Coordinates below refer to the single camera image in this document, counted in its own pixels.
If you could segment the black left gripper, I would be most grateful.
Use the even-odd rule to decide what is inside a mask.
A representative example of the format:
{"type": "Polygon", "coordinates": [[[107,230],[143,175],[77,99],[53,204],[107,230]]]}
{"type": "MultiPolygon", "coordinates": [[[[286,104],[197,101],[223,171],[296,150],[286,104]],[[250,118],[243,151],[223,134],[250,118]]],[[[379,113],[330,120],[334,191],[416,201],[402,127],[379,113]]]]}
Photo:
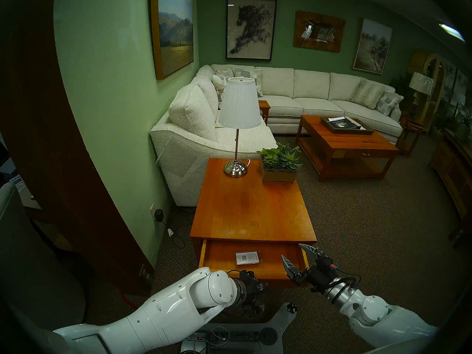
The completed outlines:
{"type": "Polygon", "coordinates": [[[250,314],[263,314],[264,304],[256,304],[259,295],[266,290],[266,283],[259,281],[253,271],[240,271],[241,297],[240,303],[250,307],[250,314]]]}

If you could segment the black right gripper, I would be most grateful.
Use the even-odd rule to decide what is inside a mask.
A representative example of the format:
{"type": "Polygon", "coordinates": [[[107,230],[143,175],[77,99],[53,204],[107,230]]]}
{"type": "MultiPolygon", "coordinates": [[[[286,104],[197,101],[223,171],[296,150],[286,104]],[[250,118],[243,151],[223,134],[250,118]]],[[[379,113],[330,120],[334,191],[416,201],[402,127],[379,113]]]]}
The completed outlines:
{"type": "Polygon", "coordinates": [[[308,244],[298,244],[298,246],[317,264],[301,271],[288,258],[281,255],[282,265],[288,279],[297,286],[300,286],[303,282],[308,282],[313,286],[311,288],[313,293],[325,293],[326,290],[334,286],[333,281],[339,278],[336,265],[319,247],[308,244]]]}

